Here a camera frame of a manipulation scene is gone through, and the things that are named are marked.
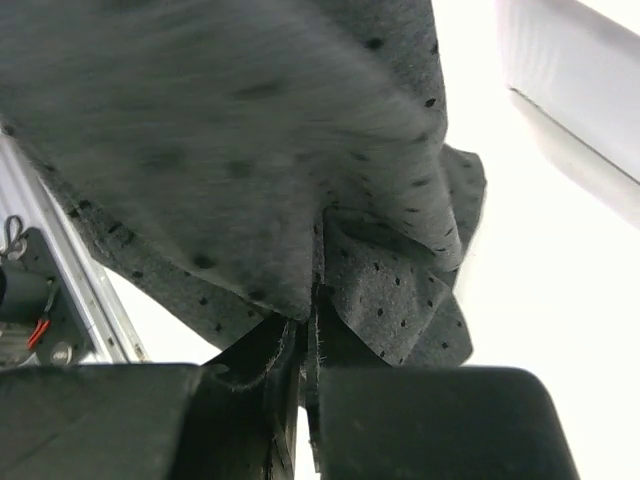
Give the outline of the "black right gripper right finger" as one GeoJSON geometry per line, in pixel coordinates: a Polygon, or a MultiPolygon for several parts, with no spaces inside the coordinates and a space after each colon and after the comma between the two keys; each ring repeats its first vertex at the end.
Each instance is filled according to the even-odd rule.
{"type": "Polygon", "coordinates": [[[532,373],[393,367],[318,285],[308,323],[305,407],[325,479],[574,479],[556,408],[532,373]]]}

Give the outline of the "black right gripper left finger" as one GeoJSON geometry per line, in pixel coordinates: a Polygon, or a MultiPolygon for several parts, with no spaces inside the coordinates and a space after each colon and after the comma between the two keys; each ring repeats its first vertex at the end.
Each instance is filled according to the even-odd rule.
{"type": "Polygon", "coordinates": [[[205,365],[1,376],[5,479],[290,479],[299,326],[274,316],[205,365]]]}

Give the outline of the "grey polka dot skirt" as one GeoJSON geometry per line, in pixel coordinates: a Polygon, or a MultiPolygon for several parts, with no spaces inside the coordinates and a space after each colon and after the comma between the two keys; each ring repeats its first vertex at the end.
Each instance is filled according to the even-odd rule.
{"type": "Polygon", "coordinates": [[[392,365],[472,351],[480,159],[428,1],[5,1],[1,121],[93,257],[225,348],[312,287],[392,365]]]}

